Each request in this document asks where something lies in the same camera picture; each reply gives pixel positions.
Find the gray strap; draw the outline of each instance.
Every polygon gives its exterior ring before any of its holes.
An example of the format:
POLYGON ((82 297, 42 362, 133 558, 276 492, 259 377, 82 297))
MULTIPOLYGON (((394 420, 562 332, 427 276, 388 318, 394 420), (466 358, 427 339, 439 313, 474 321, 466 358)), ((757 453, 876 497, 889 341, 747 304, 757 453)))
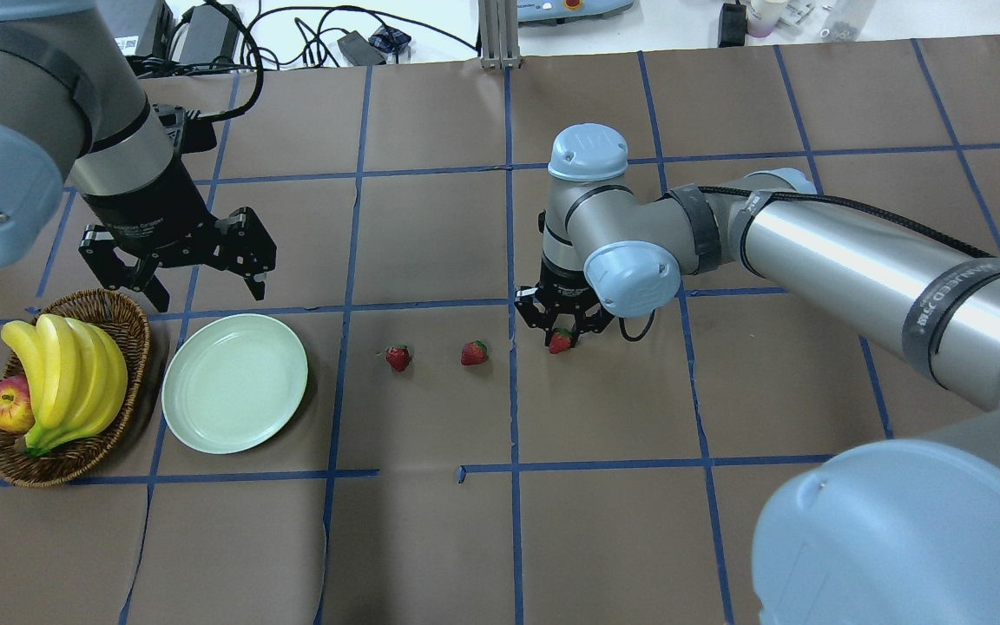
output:
POLYGON ((52 46, 40 36, 0 23, 0 52, 16 56, 26 63, 39 68, 63 85, 71 95, 72 103, 83 118, 83 151, 87 154, 94 139, 94 130, 99 127, 101 107, 98 91, 84 74, 83 68, 71 56, 52 46))
POLYGON ((743 207, 739 209, 739 212, 731 219, 731 236, 730 241, 738 241, 739 245, 733 247, 733 253, 738 261, 741 262, 743 266, 746 267, 747 271, 754 273, 755 276, 765 278, 762 273, 758 273, 751 266, 751 261, 747 260, 747 229, 750 228, 751 222, 754 218, 762 213, 762 209, 766 208, 773 201, 774 191, 753 191, 752 194, 747 197, 747 201, 743 203, 743 207))
POLYGON ((690 273, 711 272, 720 265, 723 258, 723 248, 720 245, 720 229, 715 224, 712 207, 705 199, 705 194, 697 185, 686 185, 670 189, 663 198, 674 198, 686 211, 689 226, 694 230, 694 251, 697 253, 697 270, 690 273))
POLYGON ((976 258, 960 262, 930 282, 913 302, 901 328, 901 351, 913 369, 940 384, 932 373, 932 355, 940 351, 948 321, 968 297, 997 278, 1000 258, 976 258))

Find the plate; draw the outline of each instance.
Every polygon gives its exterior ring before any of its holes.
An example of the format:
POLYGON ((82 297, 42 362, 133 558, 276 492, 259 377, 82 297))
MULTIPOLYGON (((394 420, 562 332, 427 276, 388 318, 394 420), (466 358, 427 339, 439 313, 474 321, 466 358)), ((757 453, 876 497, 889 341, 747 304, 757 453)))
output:
POLYGON ((161 387, 169 430, 192 450, 233 454, 280 431, 306 389, 306 352, 273 317, 206 325, 175 353, 161 387))

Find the bunch of bananas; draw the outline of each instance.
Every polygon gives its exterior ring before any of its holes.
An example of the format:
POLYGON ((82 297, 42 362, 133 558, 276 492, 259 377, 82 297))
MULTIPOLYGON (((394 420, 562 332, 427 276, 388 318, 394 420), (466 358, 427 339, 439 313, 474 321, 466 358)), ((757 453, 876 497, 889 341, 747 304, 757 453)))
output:
POLYGON ((25 432, 31 456, 106 430, 122 410, 128 372, 118 345, 101 328, 71 317, 41 315, 3 326, 29 380, 35 423, 25 432))

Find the blue device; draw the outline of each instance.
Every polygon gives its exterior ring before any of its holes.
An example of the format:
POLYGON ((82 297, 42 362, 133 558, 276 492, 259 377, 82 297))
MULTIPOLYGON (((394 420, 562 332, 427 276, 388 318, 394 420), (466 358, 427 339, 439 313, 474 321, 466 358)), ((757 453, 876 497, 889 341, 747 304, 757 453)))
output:
POLYGON ((532 0, 516 5, 520 23, 566 23, 583 17, 607 17, 631 8, 635 0, 532 0))

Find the wicker basket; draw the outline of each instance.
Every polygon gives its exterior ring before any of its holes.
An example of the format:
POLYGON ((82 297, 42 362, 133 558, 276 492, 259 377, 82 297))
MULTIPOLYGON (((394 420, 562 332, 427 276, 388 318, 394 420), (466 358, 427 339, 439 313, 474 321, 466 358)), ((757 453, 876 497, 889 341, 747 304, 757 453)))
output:
MULTIPOLYGON (((45 307, 43 313, 87 321, 114 338, 126 357, 128 383, 126 401, 114 422, 98 436, 61 444, 48 455, 33 458, 17 448, 17 435, 0 430, 0 476, 15 486, 43 487, 63 484, 95 468, 115 448, 135 415, 152 343, 149 318, 135 301, 106 289, 72 293, 45 307)), ((23 372, 17 355, 11 353, 3 379, 23 372)))

